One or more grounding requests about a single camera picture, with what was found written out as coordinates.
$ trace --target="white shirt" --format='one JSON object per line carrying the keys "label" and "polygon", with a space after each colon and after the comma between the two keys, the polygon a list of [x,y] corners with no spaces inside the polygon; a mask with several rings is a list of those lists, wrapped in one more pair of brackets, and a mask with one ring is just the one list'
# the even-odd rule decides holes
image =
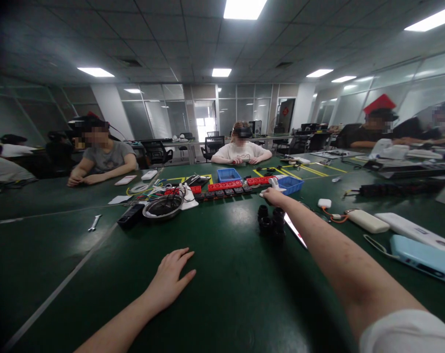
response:
{"label": "white shirt", "polygon": [[445,324],[422,310],[400,310],[376,321],[360,338],[360,353],[445,353]]}
{"label": "white shirt", "polygon": [[35,176],[18,164],[5,158],[0,158],[0,181],[28,180]]}
{"label": "white shirt", "polygon": [[4,144],[2,145],[2,157],[10,158],[10,157],[21,157],[26,154],[33,154],[32,150],[36,148],[21,146],[21,145],[11,145]]}
{"label": "white shirt", "polygon": [[252,159],[254,157],[260,157],[266,151],[266,149],[253,142],[246,141],[245,144],[241,147],[237,146],[234,142],[231,142],[221,147],[214,156],[222,157],[225,159],[234,159],[236,157],[240,157],[245,160]]}

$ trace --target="red hat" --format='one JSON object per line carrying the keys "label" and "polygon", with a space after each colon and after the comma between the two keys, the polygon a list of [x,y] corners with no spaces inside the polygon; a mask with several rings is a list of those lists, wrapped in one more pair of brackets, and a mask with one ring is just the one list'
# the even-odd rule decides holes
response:
{"label": "red hat", "polygon": [[383,94],[377,100],[363,109],[363,111],[365,112],[365,114],[371,114],[371,112],[376,109],[394,109],[395,107],[397,107],[396,104],[388,97],[388,95]]}

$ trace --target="drop ceiling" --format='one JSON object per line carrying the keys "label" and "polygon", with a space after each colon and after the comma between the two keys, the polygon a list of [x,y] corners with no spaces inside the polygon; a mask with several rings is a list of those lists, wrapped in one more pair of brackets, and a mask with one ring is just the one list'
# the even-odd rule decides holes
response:
{"label": "drop ceiling", "polygon": [[[256,21],[223,19],[225,0],[23,0],[0,18],[0,71],[39,83],[308,82],[445,51],[445,25],[407,26],[445,0],[268,0]],[[117,58],[136,59],[127,68]],[[276,69],[280,62],[293,62]],[[115,77],[89,76],[100,67]],[[214,67],[232,68],[211,77]],[[306,75],[334,69],[321,79]]]}

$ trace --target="paper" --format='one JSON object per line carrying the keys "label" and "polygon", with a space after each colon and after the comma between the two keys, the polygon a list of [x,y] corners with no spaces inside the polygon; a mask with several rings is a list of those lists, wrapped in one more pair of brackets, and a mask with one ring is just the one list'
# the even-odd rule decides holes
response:
{"label": "paper", "polygon": [[110,201],[108,204],[117,204],[123,201],[128,201],[133,196],[116,196],[112,201]]}

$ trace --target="blue basket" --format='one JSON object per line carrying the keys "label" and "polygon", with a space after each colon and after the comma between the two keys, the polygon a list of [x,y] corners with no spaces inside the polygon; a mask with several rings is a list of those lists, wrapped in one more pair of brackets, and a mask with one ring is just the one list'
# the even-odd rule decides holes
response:
{"label": "blue basket", "polygon": [[283,191],[284,195],[289,195],[301,190],[303,184],[304,180],[299,180],[293,178],[292,176],[285,176],[278,181],[278,185],[280,186],[280,188],[286,189],[286,191]]}
{"label": "blue basket", "polygon": [[242,181],[241,176],[234,168],[218,169],[218,182]]}

